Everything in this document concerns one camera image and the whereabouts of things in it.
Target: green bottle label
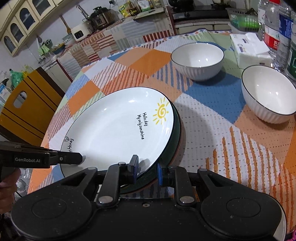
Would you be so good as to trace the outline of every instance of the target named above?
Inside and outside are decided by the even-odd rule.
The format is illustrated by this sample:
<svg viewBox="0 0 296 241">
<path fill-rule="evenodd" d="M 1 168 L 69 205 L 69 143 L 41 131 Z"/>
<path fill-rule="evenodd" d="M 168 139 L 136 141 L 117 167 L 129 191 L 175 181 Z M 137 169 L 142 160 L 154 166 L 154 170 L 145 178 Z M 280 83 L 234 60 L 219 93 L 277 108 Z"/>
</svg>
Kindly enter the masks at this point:
<svg viewBox="0 0 296 241">
<path fill-rule="evenodd" d="M 294 78 L 296 78 L 296 44 L 292 41 L 288 57 L 287 70 Z"/>
</svg>

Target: tissue packaging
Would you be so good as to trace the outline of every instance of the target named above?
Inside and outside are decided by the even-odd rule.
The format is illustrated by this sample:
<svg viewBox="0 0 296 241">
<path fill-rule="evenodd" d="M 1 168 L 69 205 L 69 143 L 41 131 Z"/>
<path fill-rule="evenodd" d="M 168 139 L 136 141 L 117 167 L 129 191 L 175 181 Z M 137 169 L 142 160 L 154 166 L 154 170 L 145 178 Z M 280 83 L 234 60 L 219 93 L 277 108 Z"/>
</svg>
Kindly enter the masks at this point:
<svg viewBox="0 0 296 241">
<path fill-rule="evenodd" d="M 258 64 L 271 65 L 272 58 L 268 53 L 269 48 L 258 39 L 255 33 L 230 34 L 230 38 L 239 68 L 245 69 Z"/>
</svg>

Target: wooden chair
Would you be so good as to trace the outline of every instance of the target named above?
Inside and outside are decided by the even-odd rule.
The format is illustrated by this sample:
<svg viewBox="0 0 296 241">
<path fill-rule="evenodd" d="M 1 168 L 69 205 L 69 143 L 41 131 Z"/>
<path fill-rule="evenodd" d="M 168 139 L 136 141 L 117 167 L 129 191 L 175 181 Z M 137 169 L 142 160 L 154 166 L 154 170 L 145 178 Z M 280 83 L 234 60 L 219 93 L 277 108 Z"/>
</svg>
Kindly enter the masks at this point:
<svg viewBox="0 0 296 241">
<path fill-rule="evenodd" d="M 15 100 L 25 92 L 18 108 Z M 9 141 L 40 146 L 64 92 L 40 67 L 11 92 L 0 114 L 0 134 Z"/>
</svg>

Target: green plastic bag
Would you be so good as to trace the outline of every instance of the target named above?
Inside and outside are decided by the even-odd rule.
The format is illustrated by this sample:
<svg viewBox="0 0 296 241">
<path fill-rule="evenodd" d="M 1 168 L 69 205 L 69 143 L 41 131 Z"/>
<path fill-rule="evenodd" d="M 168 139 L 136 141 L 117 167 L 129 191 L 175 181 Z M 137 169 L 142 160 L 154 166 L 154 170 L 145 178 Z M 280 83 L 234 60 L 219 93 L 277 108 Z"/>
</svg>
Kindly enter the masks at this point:
<svg viewBox="0 0 296 241">
<path fill-rule="evenodd" d="M 24 79 L 23 73 L 13 71 L 12 69 L 10 69 L 9 71 L 10 71 L 11 83 L 15 88 Z"/>
</svg>

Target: human hand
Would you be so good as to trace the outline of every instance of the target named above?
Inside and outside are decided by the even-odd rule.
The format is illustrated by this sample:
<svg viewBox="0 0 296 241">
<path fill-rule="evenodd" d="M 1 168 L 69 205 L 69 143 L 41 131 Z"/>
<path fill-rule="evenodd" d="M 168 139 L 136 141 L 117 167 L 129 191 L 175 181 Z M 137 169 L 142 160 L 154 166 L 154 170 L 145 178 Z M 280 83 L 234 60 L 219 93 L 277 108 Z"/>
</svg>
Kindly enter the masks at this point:
<svg viewBox="0 0 296 241">
<path fill-rule="evenodd" d="M 17 191 L 16 182 L 20 177 L 20 169 L 16 168 L 12 174 L 0 182 L 0 214 L 7 213 L 12 209 Z"/>
</svg>

